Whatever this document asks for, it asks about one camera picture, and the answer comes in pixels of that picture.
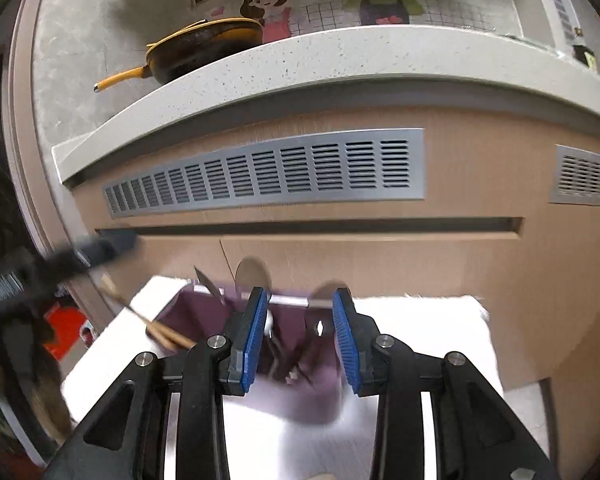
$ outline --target metal screw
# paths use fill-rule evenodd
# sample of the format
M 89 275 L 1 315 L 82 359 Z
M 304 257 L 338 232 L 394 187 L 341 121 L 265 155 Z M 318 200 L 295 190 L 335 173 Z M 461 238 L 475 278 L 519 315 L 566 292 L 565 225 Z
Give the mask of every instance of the metal screw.
M 447 360 L 453 366 L 462 366 L 466 362 L 466 357 L 464 357 L 464 354 L 461 354 L 460 352 L 451 352 L 447 356 Z
M 513 473 L 511 473 L 511 480 L 532 480 L 536 476 L 536 472 L 533 469 L 525 469 L 519 467 Z
M 154 360 L 154 355 L 151 352 L 140 352 L 136 356 L 136 364 L 138 366 L 150 365 Z
M 211 348 L 222 348 L 226 345 L 226 338 L 223 335 L 213 335 L 206 340 L 206 344 Z
M 395 344 L 395 339 L 387 334 L 381 334 L 376 337 L 376 344 L 380 348 L 391 348 Z

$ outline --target blue gripper pad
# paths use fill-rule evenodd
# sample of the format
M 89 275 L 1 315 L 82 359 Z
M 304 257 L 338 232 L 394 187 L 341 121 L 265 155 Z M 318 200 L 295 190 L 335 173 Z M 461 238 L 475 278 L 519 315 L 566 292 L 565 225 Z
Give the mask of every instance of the blue gripper pad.
M 258 300 L 256 312 L 253 315 L 253 322 L 251 323 L 247 343 L 244 346 L 244 365 L 240 384 L 245 393 L 249 391 L 250 386 L 256 378 L 256 368 L 258 368 L 262 336 L 264 335 L 264 323 L 267 320 L 268 304 L 267 293 L 263 290 L 260 293 L 260 299 Z
M 362 377 L 360 376 L 360 357 L 358 348 L 351 331 L 349 318 L 342 304 L 340 294 L 336 292 L 333 295 L 333 325 L 336 329 L 336 339 L 338 341 L 338 350 L 344 373 L 347 377 L 347 383 L 353 388 L 353 392 L 358 394 L 362 387 Z

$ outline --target speckled countertop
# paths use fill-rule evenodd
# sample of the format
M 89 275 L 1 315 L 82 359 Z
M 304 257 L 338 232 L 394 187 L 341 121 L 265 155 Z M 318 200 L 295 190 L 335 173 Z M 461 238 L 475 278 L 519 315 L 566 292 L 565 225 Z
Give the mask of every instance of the speckled countertop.
M 122 146 L 218 107 L 293 88 L 374 78 L 488 83 L 600 116 L 600 77 L 553 52 L 457 28 L 343 28 L 265 44 L 156 89 L 94 132 L 56 149 L 58 174 L 66 181 Z

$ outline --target red object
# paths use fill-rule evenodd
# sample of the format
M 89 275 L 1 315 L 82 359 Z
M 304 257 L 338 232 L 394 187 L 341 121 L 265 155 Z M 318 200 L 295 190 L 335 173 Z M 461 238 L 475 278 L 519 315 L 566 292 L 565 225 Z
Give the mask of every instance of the red object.
M 389 16 L 388 18 L 378 18 L 376 20 L 376 25 L 397 25 L 398 23 L 402 23 L 400 16 Z
M 272 41 L 291 38 L 291 29 L 289 29 L 290 16 L 291 8 L 286 7 L 279 16 L 264 20 L 262 43 L 271 43 Z
M 56 339 L 50 343 L 45 343 L 45 348 L 56 361 L 59 361 L 80 339 L 80 327 L 87 318 L 76 307 L 60 307 L 56 303 L 46 313 L 45 319 L 56 333 Z

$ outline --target yellow pan handle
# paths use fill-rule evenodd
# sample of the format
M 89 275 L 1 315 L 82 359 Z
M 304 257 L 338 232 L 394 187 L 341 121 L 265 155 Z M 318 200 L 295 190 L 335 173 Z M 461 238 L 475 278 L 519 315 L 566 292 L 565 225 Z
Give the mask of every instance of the yellow pan handle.
M 182 27 L 178 32 L 182 32 L 183 30 L 187 30 L 188 28 L 193 28 L 193 27 L 197 27 L 198 25 L 202 25 L 203 23 L 206 23 L 207 20 L 200 20 L 198 22 L 195 23 L 191 23 L 190 25 L 187 25 L 186 27 Z
M 124 81 L 126 79 L 133 79 L 135 77 L 149 77 L 151 75 L 151 71 L 148 69 L 148 67 L 145 66 L 139 66 L 137 68 L 132 68 L 131 70 L 126 70 L 125 72 L 120 72 L 119 74 L 114 74 L 112 76 L 107 77 L 106 79 L 103 79 L 102 81 L 100 81 L 99 83 L 96 83 L 95 85 L 93 85 L 93 91 L 94 92 L 102 92 L 104 89 L 109 88 L 110 86 L 115 85 L 116 83 L 119 83 L 120 81 Z

